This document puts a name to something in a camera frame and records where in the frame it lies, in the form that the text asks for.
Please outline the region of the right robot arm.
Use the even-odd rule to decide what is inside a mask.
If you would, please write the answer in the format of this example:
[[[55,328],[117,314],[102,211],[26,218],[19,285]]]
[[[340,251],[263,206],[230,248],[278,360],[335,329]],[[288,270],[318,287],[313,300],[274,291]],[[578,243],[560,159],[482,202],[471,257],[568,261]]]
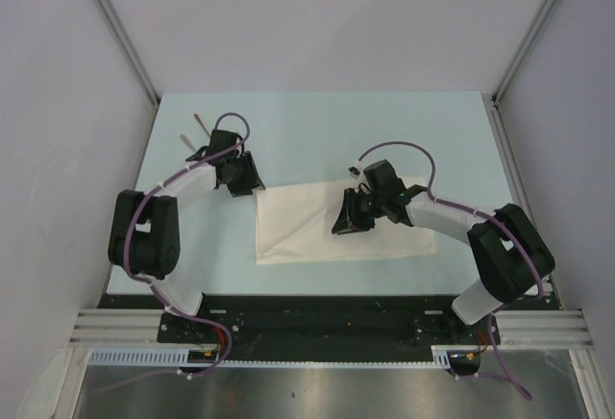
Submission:
[[[426,185],[407,186],[388,160],[349,168],[357,185],[344,190],[332,234],[356,234],[385,218],[393,224],[423,228],[469,246],[479,278],[454,298],[443,319],[444,334],[465,343],[478,322],[530,290],[542,298],[544,279],[555,267],[545,241],[522,208],[507,204],[485,211],[436,197]]]

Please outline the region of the white cloth napkin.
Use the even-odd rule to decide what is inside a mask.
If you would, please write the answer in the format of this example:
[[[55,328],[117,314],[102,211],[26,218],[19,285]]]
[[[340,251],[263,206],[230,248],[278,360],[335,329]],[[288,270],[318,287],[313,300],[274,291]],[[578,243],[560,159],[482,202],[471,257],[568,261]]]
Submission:
[[[332,233],[350,180],[283,185],[257,192],[256,249],[260,265],[396,259],[437,252],[434,233],[376,220],[368,232]]]

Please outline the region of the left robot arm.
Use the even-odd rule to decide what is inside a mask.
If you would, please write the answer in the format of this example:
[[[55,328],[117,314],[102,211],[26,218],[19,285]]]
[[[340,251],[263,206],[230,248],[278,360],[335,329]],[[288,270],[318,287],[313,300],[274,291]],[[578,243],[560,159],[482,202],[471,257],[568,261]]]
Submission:
[[[180,213],[222,185],[233,197],[264,188],[245,138],[215,129],[178,173],[149,192],[121,191],[114,207],[109,261],[150,287],[167,311],[181,315],[178,328],[194,342],[210,335],[212,319],[200,311],[203,292],[181,270]]]

